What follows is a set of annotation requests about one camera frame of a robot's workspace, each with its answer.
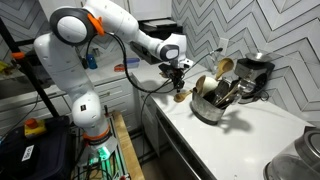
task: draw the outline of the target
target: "backsplash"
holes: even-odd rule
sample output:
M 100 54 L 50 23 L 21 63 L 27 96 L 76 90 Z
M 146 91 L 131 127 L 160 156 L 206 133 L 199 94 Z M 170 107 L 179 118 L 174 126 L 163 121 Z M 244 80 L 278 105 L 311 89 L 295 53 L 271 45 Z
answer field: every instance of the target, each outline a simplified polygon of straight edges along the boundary
M 49 22 L 38 0 L 1 0 L 0 17 L 15 41 L 36 38 L 50 32 Z M 20 50 L 28 52 L 33 45 L 21 46 Z M 119 49 L 111 37 L 95 37 L 92 48 L 98 48 L 101 54 Z M 85 54 L 86 45 L 79 47 Z M 0 60 L 10 62 L 11 51 L 0 35 Z
M 269 101 L 320 126 L 319 0 L 172 2 L 172 17 L 188 36 L 190 59 L 218 48 L 220 38 L 229 40 L 226 56 L 235 60 L 248 52 L 272 52 Z M 213 62 L 207 57 L 202 65 L 210 68 Z

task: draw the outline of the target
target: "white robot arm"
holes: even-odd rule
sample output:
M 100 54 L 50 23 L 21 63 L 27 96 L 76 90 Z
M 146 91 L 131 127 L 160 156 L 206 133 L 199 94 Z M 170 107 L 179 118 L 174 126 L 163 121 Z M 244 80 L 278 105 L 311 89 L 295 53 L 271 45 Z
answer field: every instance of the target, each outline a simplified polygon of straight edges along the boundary
M 172 34 L 165 41 L 151 38 L 139 30 L 131 14 L 108 0 L 87 0 L 83 8 L 57 9 L 50 24 L 53 33 L 35 40 L 36 53 L 55 84 L 70 96 L 74 123 L 85 130 L 84 138 L 96 150 L 107 149 L 111 153 L 116 140 L 110 136 L 99 97 L 73 46 L 87 43 L 96 33 L 112 32 L 127 43 L 144 46 L 155 57 L 170 62 L 175 70 L 183 71 L 193 65 L 185 55 L 184 35 Z

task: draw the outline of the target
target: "black appliance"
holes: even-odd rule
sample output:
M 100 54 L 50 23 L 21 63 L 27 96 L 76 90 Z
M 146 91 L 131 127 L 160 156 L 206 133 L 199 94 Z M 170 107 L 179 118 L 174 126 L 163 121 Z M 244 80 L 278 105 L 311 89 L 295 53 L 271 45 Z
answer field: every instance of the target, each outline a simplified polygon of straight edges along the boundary
M 8 134 L 0 146 L 0 179 L 70 179 L 74 146 L 69 118 L 49 118 L 45 124 L 47 132 L 31 140 L 25 138 L 23 126 Z
M 246 58 L 237 61 L 234 73 L 239 76 L 239 79 L 248 80 L 255 83 L 253 91 L 242 95 L 240 104 L 256 101 L 261 98 L 261 92 L 268 82 L 268 79 L 275 67 L 271 62 L 271 58 L 267 55 L 261 55 L 256 58 L 257 54 L 246 54 Z

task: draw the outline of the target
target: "kitchen counter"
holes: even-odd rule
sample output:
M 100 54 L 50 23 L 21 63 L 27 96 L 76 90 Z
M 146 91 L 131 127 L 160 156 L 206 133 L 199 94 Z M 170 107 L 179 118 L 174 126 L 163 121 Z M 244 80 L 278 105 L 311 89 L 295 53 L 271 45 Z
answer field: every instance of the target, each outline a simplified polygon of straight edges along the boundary
M 119 53 L 108 54 L 105 58 L 109 60 L 99 61 L 98 69 L 86 70 L 95 85 L 125 77 L 124 72 L 113 71 L 113 67 L 122 61 Z M 159 72 L 158 65 L 145 61 L 140 62 L 139 68 L 130 70 L 145 89 L 155 89 L 166 81 Z M 202 75 L 213 76 L 199 65 L 189 71 L 183 91 L 192 89 Z M 169 84 L 160 91 L 171 88 L 172 84 Z M 55 85 L 45 91 L 49 95 L 64 93 Z M 176 103 L 173 101 L 175 94 L 175 91 L 152 94 L 151 98 L 173 129 L 219 180 L 262 180 L 264 166 L 310 125 L 272 103 L 258 101 L 228 107 L 218 125 L 211 126 L 193 115 L 190 109 L 192 95 Z M 31 101 L 33 97 L 35 99 L 36 92 L 1 100 L 0 109 L 17 101 Z

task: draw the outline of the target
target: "wooden spoon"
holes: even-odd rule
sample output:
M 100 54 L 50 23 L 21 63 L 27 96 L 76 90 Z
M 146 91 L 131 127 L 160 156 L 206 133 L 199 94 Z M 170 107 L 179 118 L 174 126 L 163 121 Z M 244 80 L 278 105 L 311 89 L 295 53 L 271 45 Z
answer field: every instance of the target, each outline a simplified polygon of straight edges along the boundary
M 218 72 L 216 74 L 216 80 L 218 80 L 222 74 L 231 71 L 233 69 L 233 61 L 230 58 L 223 58 L 218 64 Z
M 182 102 L 184 101 L 184 99 L 186 99 L 186 97 L 192 93 L 192 89 L 190 89 L 189 91 L 187 92 L 182 92 L 182 93 L 178 93 L 174 96 L 174 101 L 175 102 Z

